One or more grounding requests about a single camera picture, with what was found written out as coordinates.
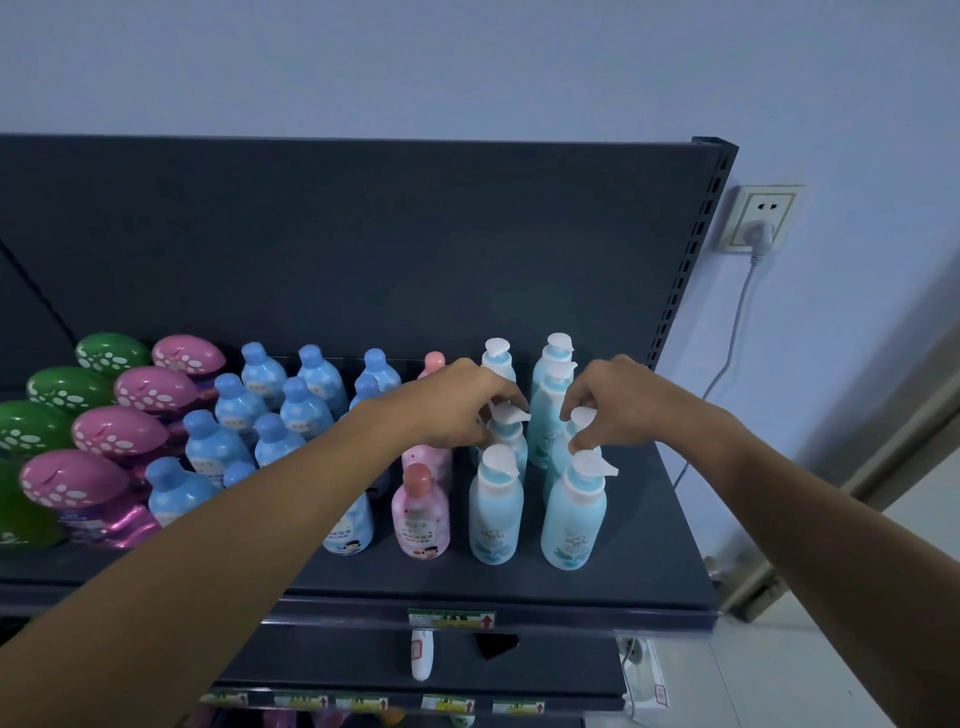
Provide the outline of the person's right hand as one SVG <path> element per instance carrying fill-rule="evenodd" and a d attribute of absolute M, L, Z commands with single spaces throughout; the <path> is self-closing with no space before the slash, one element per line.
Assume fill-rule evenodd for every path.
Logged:
<path fill-rule="evenodd" d="M 664 443 L 683 451 L 715 418 L 716 408 L 647 366 L 619 354 L 591 361 L 566 391 L 561 418 L 575 407 L 596 409 L 594 422 L 618 422 L 623 444 Z"/>

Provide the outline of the person's left hand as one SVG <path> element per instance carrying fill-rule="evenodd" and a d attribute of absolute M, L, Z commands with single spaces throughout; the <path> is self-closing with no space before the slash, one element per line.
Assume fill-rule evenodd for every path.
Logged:
<path fill-rule="evenodd" d="M 471 363 L 474 361 L 460 358 L 372 401 L 376 418 L 398 437 L 402 449 L 416 445 L 485 448 L 492 443 L 487 429 L 486 439 L 469 438 Z"/>

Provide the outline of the pale blue pump dispenser bottle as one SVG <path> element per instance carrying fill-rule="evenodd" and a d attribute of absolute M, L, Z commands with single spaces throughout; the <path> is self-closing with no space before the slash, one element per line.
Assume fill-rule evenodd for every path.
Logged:
<path fill-rule="evenodd" d="M 530 421 L 531 415 L 509 401 L 491 404 L 488 411 L 485 427 L 490 433 L 491 442 L 510 447 L 517 463 L 519 480 L 524 483 L 529 453 L 524 426 Z"/>
<path fill-rule="evenodd" d="M 558 435 L 549 449 L 548 465 L 542 490 L 544 505 L 548 504 L 554 486 L 570 466 L 572 458 L 570 441 L 588 427 L 594 421 L 595 416 L 596 409 L 593 407 L 578 406 L 571 411 L 569 420 L 560 423 Z"/>

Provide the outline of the person's right forearm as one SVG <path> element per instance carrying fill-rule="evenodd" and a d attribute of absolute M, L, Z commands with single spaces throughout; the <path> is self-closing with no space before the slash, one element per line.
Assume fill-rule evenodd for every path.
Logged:
<path fill-rule="evenodd" d="M 897 728 L 960 728 L 960 562 L 695 402 L 651 425 L 698 471 Z"/>

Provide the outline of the person's left forearm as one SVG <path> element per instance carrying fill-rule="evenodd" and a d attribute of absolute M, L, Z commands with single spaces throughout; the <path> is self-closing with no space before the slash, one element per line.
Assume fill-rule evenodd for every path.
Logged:
<path fill-rule="evenodd" d="M 181 516 L 0 648 L 0 728 L 174 728 L 406 449 L 400 395 Z"/>

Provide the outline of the group of pale blue bottles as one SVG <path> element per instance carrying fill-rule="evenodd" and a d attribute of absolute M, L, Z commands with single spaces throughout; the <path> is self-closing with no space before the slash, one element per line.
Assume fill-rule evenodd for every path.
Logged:
<path fill-rule="evenodd" d="M 475 448 L 477 470 L 468 492 L 467 539 L 474 557 L 484 564 L 503 565 L 517 552 L 530 469 L 539 472 L 533 485 L 544 502 L 549 450 L 561 422 L 567 421 L 561 418 L 561 409 L 577 368 L 573 353 L 569 334 L 552 333 L 534 364 L 531 418 L 524 425 L 529 450 L 524 483 L 510 446 L 491 442 Z M 617 474 L 600 447 L 592 455 L 572 454 L 544 505 L 540 546 L 553 567 L 574 571 L 589 560 L 606 515 L 606 480 Z"/>

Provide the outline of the dark grey metal shelf unit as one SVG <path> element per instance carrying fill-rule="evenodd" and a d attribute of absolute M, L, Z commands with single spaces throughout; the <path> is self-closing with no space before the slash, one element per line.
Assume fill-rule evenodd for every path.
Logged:
<path fill-rule="evenodd" d="M 510 342 L 529 390 L 547 335 L 582 365 L 628 355 L 656 368 L 728 185 L 738 147 L 0 135 L 0 402 L 47 367 L 75 366 L 87 335 L 154 344 L 193 334 L 230 369 L 250 342 L 294 370 L 318 345 L 349 388 L 379 348 L 404 380 L 431 351 L 478 358 Z M 473 698 L 474 715 L 580 728 L 618 715 L 620 633 L 707 636 L 714 588 L 654 445 L 609 455 L 606 521 L 586 566 L 540 550 L 544 508 L 527 480 L 518 552 L 474 560 L 474 476 L 458 454 L 452 547 L 405 557 L 389 497 L 354 557 L 319 551 L 214 691 L 276 710 L 276 691 Z M 409 609 L 495 611 L 491 630 L 438 629 L 430 677 L 411 672 Z M 543 700 L 542 716 L 493 714 Z"/>

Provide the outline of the cluster of blue capped bottles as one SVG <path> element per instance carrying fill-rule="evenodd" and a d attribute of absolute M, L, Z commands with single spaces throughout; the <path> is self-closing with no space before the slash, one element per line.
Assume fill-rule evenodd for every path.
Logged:
<path fill-rule="evenodd" d="M 214 380 L 214 409 L 182 419 L 192 470 L 162 458 L 147 467 L 149 510 L 162 528 L 224 489 L 329 431 L 348 411 L 342 378 L 318 346 L 301 349 L 301 374 L 287 375 L 258 342 L 241 349 L 240 375 Z"/>

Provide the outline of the white power strip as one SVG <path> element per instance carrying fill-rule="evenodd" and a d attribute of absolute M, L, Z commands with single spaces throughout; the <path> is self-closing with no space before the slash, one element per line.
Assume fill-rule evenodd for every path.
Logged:
<path fill-rule="evenodd" d="M 656 644 L 651 638 L 617 637 L 625 679 L 625 705 L 630 713 L 669 708 L 666 680 Z"/>

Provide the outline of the white plug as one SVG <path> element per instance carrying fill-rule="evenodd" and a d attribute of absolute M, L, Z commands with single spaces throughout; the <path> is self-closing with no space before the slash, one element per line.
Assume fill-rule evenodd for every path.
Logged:
<path fill-rule="evenodd" d="M 759 266 L 773 250 L 775 226 L 767 221 L 755 221 L 744 228 L 743 242 L 750 248 L 750 267 Z"/>

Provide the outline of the pink spotted dome bottle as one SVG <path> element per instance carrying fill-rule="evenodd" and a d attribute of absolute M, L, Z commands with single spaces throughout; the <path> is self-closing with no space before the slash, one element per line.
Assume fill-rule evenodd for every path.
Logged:
<path fill-rule="evenodd" d="M 171 424 L 201 407 L 200 392 L 186 374 L 158 366 L 137 367 L 121 373 L 113 383 L 117 405 L 130 407 Z"/>
<path fill-rule="evenodd" d="M 30 501 L 53 511 L 75 544 L 127 550 L 162 528 L 129 473 L 99 455 L 44 452 L 21 467 L 18 483 Z"/>
<path fill-rule="evenodd" d="M 134 407 L 108 405 L 84 411 L 71 424 L 77 449 L 111 460 L 142 478 L 146 468 L 162 457 L 185 455 L 185 431 Z"/>
<path fill-rule="evenodd" d="M 173 334 L 158 340 L 150 357 L 155 366 L 189 378 L 202 400 L 213 402 L 218 398 L 214 382 L 227 368 L 227 358 L 219 346 L 190 334 Z"/>

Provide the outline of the white wall socket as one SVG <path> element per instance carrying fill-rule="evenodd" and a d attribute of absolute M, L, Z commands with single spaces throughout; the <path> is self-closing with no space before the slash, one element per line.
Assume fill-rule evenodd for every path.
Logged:
<path fill-rule="evenodd" d="M 774 247 L 780 247 L 802 206 L 806 193 L 803 185 L 739 185 L 726 211 L 715 249 L 724 254 L 747 254 L 743 231 L 752 222 L 774 224 Z"/>

